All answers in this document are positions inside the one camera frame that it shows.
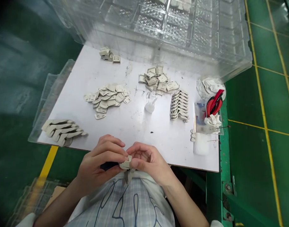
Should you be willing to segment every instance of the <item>yellow floor line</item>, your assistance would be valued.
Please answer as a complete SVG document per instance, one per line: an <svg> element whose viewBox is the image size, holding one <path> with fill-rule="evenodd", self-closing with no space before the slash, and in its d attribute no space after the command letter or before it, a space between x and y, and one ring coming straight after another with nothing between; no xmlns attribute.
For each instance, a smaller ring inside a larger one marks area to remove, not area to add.
<svg viewBox="0 0 289 227"><path fill-rule="evenodd" d="M280 74L280 75L282 75L282 76L285 76L283 73L279 73L279 72L276 72L276 71L274 71L274 70L271 70L271 69L268 69L268 68L264 68L264 67L262 67L262 66L258 66L258 65L255 65L255 64L253 64L253 66L257 66L258 68L261 68L261 69L270 71L270 72L272 72L272 73L276 73L276 74Z"/></svg>
<svg viewBox="0 0 289 227"><path fill-rule="evenodd" d="M251 24L254 25L254 26L260 27L260 28L262 28L262 29L265 29L265 30L267 30L267 31L274 32L272 29L263 27L263 26L261 26L261 25L259 25L259 24L255 24L255 23L253 23L253 22L251 22ZM276 33L279 34L279 35L285 36L286 38L289 38L289 35L286 35L286 34L283 34L283 33L280 33L280 32L276 32Z"/></svg>
<svg viewBox="0 0 289 227"><path fill-rule="evenodd" d="M285 132L280 132L280 131L276 131L276 130L272 130L272 129L268 129L268 131L272 131L272 132L275 132L275 133L279 133L279 134L283 134L283 135L289 136L289 134L285 133Z"/></svg>
<svg viewBox="0 0 289 227"><path fill-rule="evenodd" d="M269 17L270 17L271 26L272 26L273 31L274 31L274 37L275 37L275 41L276 41L276 44L277 44L279 56L280 56L280 59L281 59L281 64L282 64L282 68L283 68L283 72L284 72L284 76L285 76L285 81L286 81L286 85L287 85L287 89L288 89L288 94L289 94L289 80L288 80L288 76L287 76L285 62L284 62L283 55L282 55L282 52L281 52L281 48L280 48L280 45L279 45L278 36L277 36L277 32L276 32L276 27L275 27L273 16L271 14L271 10L270 10L270 6L269 6L268 0L266 0L266 4L267 4Z"/></svg>
<svg viewBox="0 0 289 227"><path fill-rule="evenodd" d="M265 128L263 128L263 127L259 127L259 126L255 126L255 125L250 125L250 124L247 124L247 123L243 123L243 122L239 122L239 121L234 121L234 120L230 120L230 119L228 119L228 121L232 121L232 122L239 123L239 124L243 124L243 125L248 125L248 126L255 127L255 128L259 128L259 129L265 129Z"/></svg>
<svg viewBox="0 0 289 227"><path fill-rule="evenodd" d="M25 216L27 216L28 214L33 212L33 208L36 205L38 197L39 197L41 190L44 186L44 183L47 180L47 176L50 172L50 169L51 169L52 163L54 161L57 150L58 150L57 146L51 146L49 154L48 154L46 161L43 165L43 168L41 170L41 173L40 173L40 175L39 175L39 177L38 177L38 179L34 185L32 193L29 197L29 201L28 201L28 204L27 204L25 211L22 215L22 218L24 218Z"/></svg>
<svg viewBox="0 0 289 227"><path fill-rule="evenodd" d="M263 26L261 26L261 25L255 24L255 23L253 23L253 22L251 22L251 24L254 25L254 26L263 28L263 29L265 29L265 30L267 30L267 31L273 32L273 30L271 30L271 29L269 29L269 28L266 28L266 27L263 27Z"/></svg>
<svg viewBox="0 0 289 227"><path fill-rule="evenodd" d="M257 59L256 59L255 47L254 47L254 42L253 42L253 38L252 38L251 21L250 21L249 13L248 13L247 0L245 0L245 8L246 8L246 14L247 14L249 34L250 34L250 38L251 38L251 47L252 47L252 51L253 51L254 64L256 65L255 66L256 78L257 78L257 83L258 83L258 90L259 90L260 104L261 104L261 110L262 110L262 117L263 117L263 123L264 123L264 128L265 128L265 137L266 137L266 143L267 143L267 148L268 148L268 155L269 155L270 168L271 168L271 176L272 176L273 187L274 187L274 192L275 192L275 201L276 201L276 206L277 206L278 220L279 220L280 226L283 226L281 208L280 208L280 202L279 202L279 195L278 195L278 189L277 189L277 181L276 181L276 176L275 176L274 161L273 161L273 155L272 155L272 152L271 152L270 140L269 140L269 135L268 135L268 128L267 128L265 110L264 110L264 102L263 102L263 96L262 96L262 91L261 91L259 72L258 72L258 67L257 67Z"/></svg>
<svg viewBox="0 0 289 227"><path fill-rule="evenodd" d="M228 121L235 122L235 123L242 124L242 125L248 125L248 126L251 126L251 127L255 127L255 128L259 128L259 129L265 130L265 128L263 128L263 127L259 127L259 126L251 125L251 124L247 124L247 123L243 123L243 122L240 122L240 121L235 121L235 120L230 120L230 119L228 119ZM285 133L285 132L280 132L280 131L276 131L276 130L272 130L272 129L267 129L267 130L275 132L275 133L279 133L279 134L283 134L283 135L289 136L289 134Z"/></svg>

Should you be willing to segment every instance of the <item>transparent plastic container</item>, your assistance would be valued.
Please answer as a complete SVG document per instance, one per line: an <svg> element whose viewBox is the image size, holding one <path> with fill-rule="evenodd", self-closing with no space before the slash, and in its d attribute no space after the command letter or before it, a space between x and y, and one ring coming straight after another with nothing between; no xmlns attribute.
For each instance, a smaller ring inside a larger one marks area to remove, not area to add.
<svg viewBox="0 0 289 227"><path fill-rule="evenodd" d="M244 0L50 1L75 40L96 49L223 82L251 67Z"/></svg>
<svg viewBox="0 0 289 227"><path fill-rule="evenodd" d="M204 98L195 103L195 115L196 115L196 132L204 134L217 134L224 135L221 110L217 113L219 115L219 120L221 121L221 126L216 127L212 125L207 125L204 119L207 117L206 105L210 98Z"/></svg>

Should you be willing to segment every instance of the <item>white sleeve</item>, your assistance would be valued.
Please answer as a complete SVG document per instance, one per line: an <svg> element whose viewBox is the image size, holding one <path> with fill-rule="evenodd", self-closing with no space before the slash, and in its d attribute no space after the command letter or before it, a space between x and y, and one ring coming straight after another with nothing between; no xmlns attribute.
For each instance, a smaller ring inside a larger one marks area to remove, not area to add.
<svg viewBox="0 0 289 227"><path fill-rule="evenodd" d="M16 227L32 227L35 222L36 215L28 214Z"/></svg>

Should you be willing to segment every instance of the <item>right hand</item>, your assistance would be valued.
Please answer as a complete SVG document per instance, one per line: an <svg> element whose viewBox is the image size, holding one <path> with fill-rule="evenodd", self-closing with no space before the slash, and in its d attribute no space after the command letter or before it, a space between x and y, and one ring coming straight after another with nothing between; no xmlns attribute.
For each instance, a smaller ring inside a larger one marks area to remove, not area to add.
<svg viewBox="0 0 289 227"><path fill-rule="evenodd" d="M154 146L135 142L126 152L132 156L130 167L148 173L160 186L169 186L176 178Z"/></svg>

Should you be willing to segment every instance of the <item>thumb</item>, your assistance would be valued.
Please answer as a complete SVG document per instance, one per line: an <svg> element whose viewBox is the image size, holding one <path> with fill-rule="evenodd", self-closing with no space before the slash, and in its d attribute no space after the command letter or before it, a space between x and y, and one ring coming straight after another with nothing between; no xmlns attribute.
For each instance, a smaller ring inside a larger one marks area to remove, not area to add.
<svg viewBox="0 0 289 227"><path fill-rule="evenodd" d="M144 172L147 172L149 170L148 166L149 166L148 162L142 159L138 159L138 158L133 158L130 162L131 168L144 171Z"/></svg>
<svg viewBox="0 0 289 227"><path fill-rule="evenodd" d="M125 172L125 170L121 169L119 166L114 166L102 173L100 177L104 180L104 182L107 182L109 179L113 178L120 172Z"/></svg>

